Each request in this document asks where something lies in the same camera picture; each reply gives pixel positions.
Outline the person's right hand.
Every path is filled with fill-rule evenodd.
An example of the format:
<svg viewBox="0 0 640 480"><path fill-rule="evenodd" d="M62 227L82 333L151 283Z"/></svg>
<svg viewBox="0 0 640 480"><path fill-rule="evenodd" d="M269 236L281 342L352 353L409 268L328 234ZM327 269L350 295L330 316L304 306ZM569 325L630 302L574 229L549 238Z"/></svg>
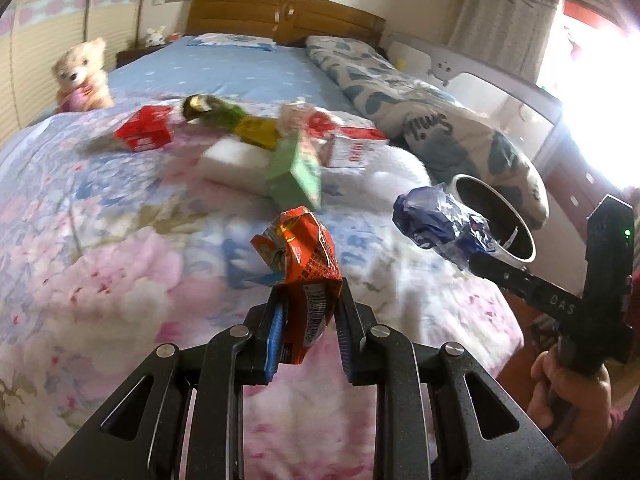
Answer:
<svg viewBox="0 0 640 480"><path fill-rule="evenodd" d="M612 431L611 379L605 365L592 377L562 367L556 344L537 356L530 370L535 388L527 415L541 429L554 423L548 404L549 392L570 404L573 421L556 432L551 441L570 465L588 462L604 445Z"/></svg>

